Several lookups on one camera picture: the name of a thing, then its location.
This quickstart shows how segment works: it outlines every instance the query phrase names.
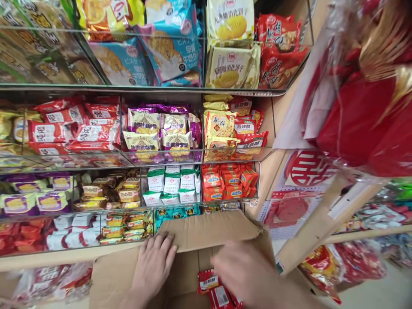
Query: blue biscuit package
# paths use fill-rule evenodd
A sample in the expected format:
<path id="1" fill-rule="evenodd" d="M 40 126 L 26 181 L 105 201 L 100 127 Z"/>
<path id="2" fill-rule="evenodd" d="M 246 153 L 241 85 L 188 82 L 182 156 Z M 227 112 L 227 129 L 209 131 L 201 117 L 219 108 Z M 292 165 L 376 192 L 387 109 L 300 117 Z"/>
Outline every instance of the blue biscuit package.
<path id="1" fill-rule="evenodd" d="M 125 42 L 90 42 L 89 45 L 112 85 L 148 85 L 145 57 L 137 37 Z"/>
<path id="2" fill-rule="evenodd" d="M 189 71 L 201 75 L 195 6 L 179 0 L 168 4 L 169 8 L 161 11 L 157 19 L 148 18 L 146 26 L 136 26 L 159 84 Z"/>

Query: biscuit package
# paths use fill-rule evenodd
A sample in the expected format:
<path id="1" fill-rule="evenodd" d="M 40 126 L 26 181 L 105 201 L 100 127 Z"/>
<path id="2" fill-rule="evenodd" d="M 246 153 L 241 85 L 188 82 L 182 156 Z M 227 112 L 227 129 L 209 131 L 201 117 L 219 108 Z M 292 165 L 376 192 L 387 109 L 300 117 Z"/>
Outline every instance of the biscuit package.
<path id="1" fill-rule="evenodd" d="M 241 88 L 245 83 L 253 51 L 242 48 L 214 47 L 209 54 L 209 88 Z"/>
<path id="2" fill-rule="evenodd" d="M 116 3 L 76 0 L 76 3 L 80 27 L 89 31 L 86 39 L 91 42 L 122 42 L 127 39 L 126 33 L 131 32 L 133 26 L 145 24 L 145 6 L 141 0 Z"/>
<path id="3" fill-rule="evenodd" d="M 238 46 L 253 41 L 254 4 L 252 0 L 208 0 L 208 36 L 216 46 Z"/>
<path id="4" fill-rule="evenodd" d="M 91 42 L 89 46 L 112 85 L 148 85 L 137 37 L 124 42 Z"/>
<path id="5" fill-rule="evenodd" d="M 161 0 L 151 0 L 149 11 Z M 161 7 L 166 12 L 152 17 L 148 13 L 148 24 L 136 27 L 152 63 L 158 83 L 175 79 L 189 71 L 200 72 L 200 44 L 197 39 L 195 5 L 190 1 L 172 0 Z"/>

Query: clear plastic wrap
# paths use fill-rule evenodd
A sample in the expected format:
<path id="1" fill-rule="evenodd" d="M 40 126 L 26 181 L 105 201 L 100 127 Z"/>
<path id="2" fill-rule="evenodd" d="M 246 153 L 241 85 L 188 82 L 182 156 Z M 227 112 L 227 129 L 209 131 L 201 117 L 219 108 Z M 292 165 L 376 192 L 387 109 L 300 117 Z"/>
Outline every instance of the clear plastic wrap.
<path id="1" fill-rule="evenodd" d="M 335 165 L 359 171 L 361 179 L 412 175 L 412 5 L 336 0 L 332 7 L 330 44 L 306 95 L 302 134 L 315 125 L 319 100 L 313 98 L 327 97 L 330 111 L 307 138 L 311 144 Z"/>

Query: plastic bag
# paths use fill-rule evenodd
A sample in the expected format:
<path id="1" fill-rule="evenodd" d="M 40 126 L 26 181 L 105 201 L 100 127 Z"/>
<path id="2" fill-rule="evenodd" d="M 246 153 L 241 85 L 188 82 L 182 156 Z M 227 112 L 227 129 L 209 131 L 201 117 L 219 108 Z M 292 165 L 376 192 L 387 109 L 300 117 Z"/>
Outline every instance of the plastic bag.
<path id="1" fill-rule="evenodd" d="M 89 294 L 93 262 L 23 270 L 13 300 L 26 306 L 39 302 L 81 300 Z"/>

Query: cookie image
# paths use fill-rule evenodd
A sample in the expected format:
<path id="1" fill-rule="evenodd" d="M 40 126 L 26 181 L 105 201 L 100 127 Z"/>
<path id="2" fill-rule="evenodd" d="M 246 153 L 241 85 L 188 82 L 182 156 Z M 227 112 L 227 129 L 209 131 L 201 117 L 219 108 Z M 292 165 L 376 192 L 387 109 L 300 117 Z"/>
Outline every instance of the cookie image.
<path id="1" fill-rule="evenodd" d="M 216 88 L 232 88 L 239 80 L 237 71 L 224 72 L 214 82 Z"/>
<path id="2" fill-rule="evenodd" d="M 220 25 L 217 36 L 221 40 L 231 40 L 240 38 L 247 29 L 248 22 L 242 15 L 230 17 Z"/>

